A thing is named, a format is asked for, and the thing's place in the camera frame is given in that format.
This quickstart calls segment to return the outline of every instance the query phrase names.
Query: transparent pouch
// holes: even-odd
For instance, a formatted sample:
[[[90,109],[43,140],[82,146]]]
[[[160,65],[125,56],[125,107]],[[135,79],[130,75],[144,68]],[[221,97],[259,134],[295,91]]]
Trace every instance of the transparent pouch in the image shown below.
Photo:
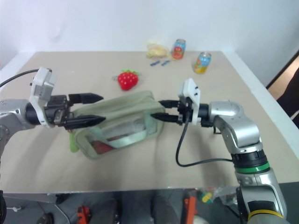
[[[164,112],[164,108],[154,100],[149,91],[98,103],[92,105],[92,108],[85,108],[85,112],[106,117],[97,126],[75,130],[75,144],[91,159],[156,137],[163,127],[163,122],[152,118],[151,114]]]

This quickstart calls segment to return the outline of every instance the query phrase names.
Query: soda can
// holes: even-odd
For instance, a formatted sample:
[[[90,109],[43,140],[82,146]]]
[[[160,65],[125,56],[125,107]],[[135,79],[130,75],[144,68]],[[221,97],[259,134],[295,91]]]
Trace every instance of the soda can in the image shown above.
[[[201,52],[196,60],[194,71],[199,74],[205,73],[209,63],[211,62],[211,59],[212,56],[210,53]]]
[[[182,59],[186,48],[186,41],[183,39],[177,39],[174,43],[172,51],[172,57],[175,59]]]

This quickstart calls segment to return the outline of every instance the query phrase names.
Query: red strawberry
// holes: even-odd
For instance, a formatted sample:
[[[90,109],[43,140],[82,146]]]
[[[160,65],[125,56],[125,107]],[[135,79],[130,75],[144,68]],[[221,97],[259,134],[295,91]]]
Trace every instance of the red strawberry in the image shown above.
[[[129,90],[138,82],[138,75],[132,71],[125,71],[117,77],[122,90]]]

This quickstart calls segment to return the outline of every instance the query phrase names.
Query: green ring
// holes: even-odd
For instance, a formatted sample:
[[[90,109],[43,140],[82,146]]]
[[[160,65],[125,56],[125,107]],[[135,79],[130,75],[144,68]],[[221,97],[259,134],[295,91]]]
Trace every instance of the green ring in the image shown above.
[[[243,173],[243,174],[250,174],[250,173],[256,173],[256,172],[260,172],[263,171],[265,169],[270,168],[270,164],[267,162],[261,166],[258,167],[251,167],[251,168],[235,168],[235,170],[238,173]]]

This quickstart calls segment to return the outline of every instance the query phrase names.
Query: black cable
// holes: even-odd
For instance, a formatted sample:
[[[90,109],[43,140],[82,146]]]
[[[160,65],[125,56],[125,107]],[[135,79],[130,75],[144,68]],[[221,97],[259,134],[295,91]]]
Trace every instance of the black cable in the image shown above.
[[[26,75],[26,74],[29,74],[29,73],[33,73],[33,72],[37,72],[37,71],[38,71],[38,69],[33,69],[33,70],[22,72],[20,74],[15,75],[15,76],[12,76],[11,78],[9,78],[9,79],[5,80],[3,83],[1,83],[0,84],[0,88],[2,86],[4,86],[5,84],[9,83],[10,81],[12,81],[12,80],[14,80],[14,79],[16,79],[16,78],[18,78],[20,76],[23,76],[23,75]]]
[[[181,138],[178,142],[178,147],[177,147],[177,152],[176,152],[176,162],[180,167],[191,167],[191,166],[195,166],[195,165],[199,165],[199,164],[203,164],[203,163],[207,163],[207,162],[215,162],[215,161],[228,161],[228,162],[232,162],[232,160],[229,159],[222,159],[222,158],[217,158],[217,159],[209,159],[209,160],[202,160],[202,161],[198,161],[198,162],[193,162],[193,163],[189,163],[189,164],[181,164],[178,161],[178,154],[179,154],[179,150],[181,148],[182,142],[184,140],[187,128],[188,128],[188,124],[189,124],[189,117],[190,117],[190,113],[187,112],[186,113],[186,121],[185,121],[185,126],[183,129],[183,133],[181,135]]]

